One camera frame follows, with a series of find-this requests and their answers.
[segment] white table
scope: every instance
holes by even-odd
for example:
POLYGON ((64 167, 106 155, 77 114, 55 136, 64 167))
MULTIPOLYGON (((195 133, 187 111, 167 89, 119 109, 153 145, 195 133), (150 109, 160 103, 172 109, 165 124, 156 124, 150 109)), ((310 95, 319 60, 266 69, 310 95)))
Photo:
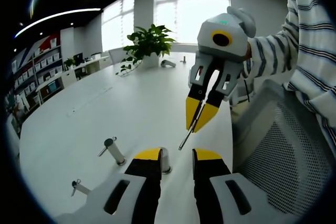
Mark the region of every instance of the white table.
POLYGON ((56 94, 23 124, 20 140, 22 175, 31 192, 53 217, 74 212, 86 196, 72 192, 80 178, 89 189, 113 173, 123 173, 131 159, 147 148, 169 150, 173 171, 162 177, 156 223, 199 223, 193 196, 192 148, 219 153, 232 168, 233 144, 229 104, 192 133, 182 151, 188 72, 194 54, 175 53, 176 68, 134 71, 119 77, 119 66, 94 73, 56 94), (187 63, 180 62, 186 55, 187 63), (116 165, 108 154, 97 157, 106 138, 116 136, 128 163, 116 165))

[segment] cable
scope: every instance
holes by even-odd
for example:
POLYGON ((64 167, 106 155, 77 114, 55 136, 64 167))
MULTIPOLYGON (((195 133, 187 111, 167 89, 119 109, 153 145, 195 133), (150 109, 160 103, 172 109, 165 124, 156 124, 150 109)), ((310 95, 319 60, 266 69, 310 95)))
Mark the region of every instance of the cable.
POLYGON ((247 99, 248 99, 248 102, 250 102, 250 96, 248 95, 247 84, 246 84, 245 80, 244 80, 244 83, 245 83, 245 89, 246 89, 247 99))

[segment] ceiling light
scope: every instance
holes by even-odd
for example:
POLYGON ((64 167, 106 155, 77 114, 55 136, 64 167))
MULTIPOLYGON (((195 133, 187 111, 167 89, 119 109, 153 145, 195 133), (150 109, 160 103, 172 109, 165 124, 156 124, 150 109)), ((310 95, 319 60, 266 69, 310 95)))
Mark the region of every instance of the ceiling light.
POLYGON ((45 17, 45 18, 42 18, 38 21, 35 21, 34 23, 31 23, 30 25, 26 26, 25 28, 23 28, 22 30, 20 30, 14 38, 16 38, 17 36, 19 36, 21 33, 23 33, 25 30, 28 30, 29 28, 35 26, 36 24, 38 23, 41 23, 43 21, 46 21, 50 18, 55 18, 55 17, 58 17, 58 16, 61 16, 61 15, 65 15, 65 14, 70 14, 70 13, 81 13, 81 12, 96 12, 96 11, 100 11, 101 9, 100 8, 88 8, 88 9, 79 9, 79 10, 69 10, 67 12, 63 12, 63 13, 57 13, 57 14, 53 14, 51 16, 48 16, 48 17, 45 17))

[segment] potted plant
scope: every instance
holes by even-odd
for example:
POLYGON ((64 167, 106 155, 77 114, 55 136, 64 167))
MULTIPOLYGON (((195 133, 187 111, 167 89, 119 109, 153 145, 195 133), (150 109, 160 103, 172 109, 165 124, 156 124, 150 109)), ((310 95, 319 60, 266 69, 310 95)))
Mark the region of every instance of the potted plant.
POLYGON ((127 70, 132 71, 140 64, 144 65, 145 68, 158 67, 159 56, 169 55, 170 42, 175 42, 174 39, 169 38, 167 33, 171 31, 165 26, 152 24, 148 30, 138 26, 136 28, 138 31, 127 35, 127 39, 131 40, 134 45, 123 48, 128 57, 121 61, 125 64, 121 66, 120 73, 128 73, 127 70))
POLYGON ((68 70, 72 68, 73 65, 75 65, 75 60, 73 58, 68 58, 64 62, 65 66, 67 66, 68 70))

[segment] computer monitor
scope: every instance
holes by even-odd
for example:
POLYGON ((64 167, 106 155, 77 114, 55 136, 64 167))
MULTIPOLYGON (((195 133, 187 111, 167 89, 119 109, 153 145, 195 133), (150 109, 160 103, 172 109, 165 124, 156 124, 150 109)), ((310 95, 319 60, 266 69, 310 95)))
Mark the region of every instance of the computer monitor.
POLYGON ((75 66, 80 65, 81 63, 84 63, 84 59, 83 59, 83 53, 81 52, 80 54, 74 55, 74 60, 75 60, 75 66))

